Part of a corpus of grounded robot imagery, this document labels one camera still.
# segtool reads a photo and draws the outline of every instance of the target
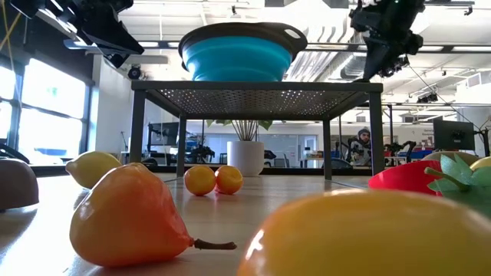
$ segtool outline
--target perforated metal shelf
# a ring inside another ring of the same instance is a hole
[[[379,94],[382,84],[144,81],[136,93],[186,119],[326,120]]]

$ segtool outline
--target black monitor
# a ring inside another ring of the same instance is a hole
[[[148,146],[176,146],[179,123],[149,123]]]
[[[435,148],[439,150],[475,150],[474,125],[466,122],[433,121]]]

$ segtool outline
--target rack leg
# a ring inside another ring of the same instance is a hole
[[[382,99],[379,93],[370,93],[370,128],[371,171],[373,175],[376,175],[385,169]]]
[[[322,121],[322,134],[324,139],[324,179],[332,180],[331,171],[331,121]]]
[[[135,90],[133,96],[133,119],[131,121],[130,162],[141,162],[143,146],[143,120],[145,117],[145,90]]]
[[[177,145],[177,177],[184,176],[184,159],[186,158],[186,118],[179,117],[179,144]]]

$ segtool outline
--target blue collapsible bowl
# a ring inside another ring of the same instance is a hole
[[[221,23],[184,36],[183,66],[194,81],[281,81],[306,37],[282,23]]]

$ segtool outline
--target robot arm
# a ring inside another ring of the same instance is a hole
[[[410,28],[418,13],[425,9],[424,0],[380,0],[376,5],[358,6],[351,10],[351,27],[355,31],[367,32],[367,62],[363,80],[376,74],[391,77],[407,66],[405,54],[416,54],[423,47],[423,38]]]
[[[133,5],[133,0],[11,0],[11,5],[28,18],[40,11],[56,19],[85,44],[96,44],[116,68],[130,54],[143,53],[143,47],[117,17]]]

